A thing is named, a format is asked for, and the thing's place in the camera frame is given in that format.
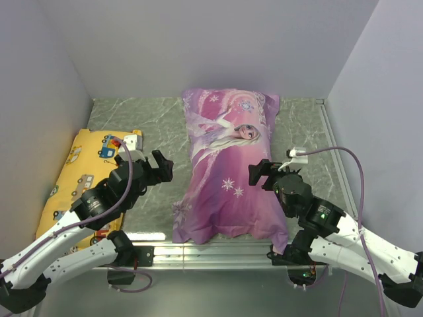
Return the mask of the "purple princess print pillowcase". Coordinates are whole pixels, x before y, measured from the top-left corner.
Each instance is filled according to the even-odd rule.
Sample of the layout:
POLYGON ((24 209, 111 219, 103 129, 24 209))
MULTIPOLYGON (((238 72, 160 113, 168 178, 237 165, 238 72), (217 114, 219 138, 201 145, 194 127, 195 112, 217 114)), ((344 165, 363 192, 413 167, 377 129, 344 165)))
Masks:
POLYGON ((227 88, 183 92, 192 176, 173 204, 173 242, 203 244, 215 235, 268 239, 275 253, 288 245, 284 212, 270 191, 249 184, 249 166, 270 159, 280 98, 227 88))

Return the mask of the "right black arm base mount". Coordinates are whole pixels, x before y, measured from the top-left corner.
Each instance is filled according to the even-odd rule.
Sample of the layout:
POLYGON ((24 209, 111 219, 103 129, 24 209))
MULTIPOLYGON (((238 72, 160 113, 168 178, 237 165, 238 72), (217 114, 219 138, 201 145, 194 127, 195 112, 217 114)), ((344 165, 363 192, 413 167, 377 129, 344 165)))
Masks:
POLYGON ((322 263, 313 261, 307 252, 292 244, 288 244, 282 254, 277 253, 274 246, 271 245, 266 257, 273 266, 287 267, 288 282, 294 289, 301 287, 306 291, 315 287, 321 282, 327 270, 327 266, 325 266, 323 272, 319 275, 317 266, 322 265, 322 263))

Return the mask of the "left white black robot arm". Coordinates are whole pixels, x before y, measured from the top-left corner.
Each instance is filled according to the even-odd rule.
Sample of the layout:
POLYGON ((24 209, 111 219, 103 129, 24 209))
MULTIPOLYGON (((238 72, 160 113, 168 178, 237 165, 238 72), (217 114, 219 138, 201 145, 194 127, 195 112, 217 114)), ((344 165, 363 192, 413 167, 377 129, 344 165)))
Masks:
POLYGON ((60 220, 30 246, 1 263, 1 306, 12 314, 30 310, 42 302, 48 290, 94 267, 132 265, 136 253, 122 230, 114 230, 99 242, 72 254, 79 241, 133 208, 149 186, 170 182, 173 162, 161 151, 152 152, 158 166, 147 158, 135 162, 116 157, 117 168, 77 199, 60 220))

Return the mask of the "front aluminium rail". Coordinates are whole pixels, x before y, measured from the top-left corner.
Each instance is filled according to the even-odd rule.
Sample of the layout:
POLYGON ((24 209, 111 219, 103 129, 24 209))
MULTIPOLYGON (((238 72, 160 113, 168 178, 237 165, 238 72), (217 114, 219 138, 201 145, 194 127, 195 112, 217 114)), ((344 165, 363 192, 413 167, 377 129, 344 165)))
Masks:
POLYGON ((282 269, 267 257, 269 241, 215 240, 197 245, 191 242, 173 244, 168 241, 138 241, 141 269, 152 270, 242 270, 282 269))

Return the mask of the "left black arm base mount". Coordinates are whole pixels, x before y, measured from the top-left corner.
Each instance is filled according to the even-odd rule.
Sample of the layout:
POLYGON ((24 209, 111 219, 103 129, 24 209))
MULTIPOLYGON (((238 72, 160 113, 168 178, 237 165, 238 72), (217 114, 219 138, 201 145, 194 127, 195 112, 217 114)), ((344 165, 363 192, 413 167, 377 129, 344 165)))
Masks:
POLYGON ((153 278, 142 268, 153 265, 154 249, 153 246, 136 246, 130 253, 126 252, 106 265, 109 287, 121 293, 140 293, 148 290, 153 284, 153 278), (145 286, 129 289, 138 275, 145 279, 145 286))

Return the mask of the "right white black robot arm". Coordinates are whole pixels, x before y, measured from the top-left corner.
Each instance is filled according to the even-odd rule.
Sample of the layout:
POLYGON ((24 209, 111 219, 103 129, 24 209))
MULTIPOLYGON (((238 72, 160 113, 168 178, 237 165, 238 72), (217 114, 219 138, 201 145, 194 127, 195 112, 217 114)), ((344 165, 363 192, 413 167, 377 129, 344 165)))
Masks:
POLYGON ((333 203, 312 193, 297 171, 261 160, 249 166, 249 185, 261 177, 263 190, 273 192, 287 218, 296 218, 300 231, 283 254, 268 253, 273 265, 324 263, 368 281, 380 283, 383 294, 399 305, 414 308, 422 300, 422 253, 387 242, 333 203))

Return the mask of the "yellow car print pillow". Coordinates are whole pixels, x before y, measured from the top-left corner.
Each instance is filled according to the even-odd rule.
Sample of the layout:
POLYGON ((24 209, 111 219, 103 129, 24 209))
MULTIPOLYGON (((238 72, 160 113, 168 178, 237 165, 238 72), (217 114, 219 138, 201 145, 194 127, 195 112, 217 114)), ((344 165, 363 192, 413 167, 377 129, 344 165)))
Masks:
POLYGON ((60 221, 71 204, 85 191, 108 177, 109 173, 117 167, 114 157, 118 154, 120 145, 114 141, 114 138, 124 139, 125 136, 131 134, 142 136, 142 132, 137 129, 131 132, 89 129, 79 131, 56 185, 45 204, 36 238, 40 238, 60 221))

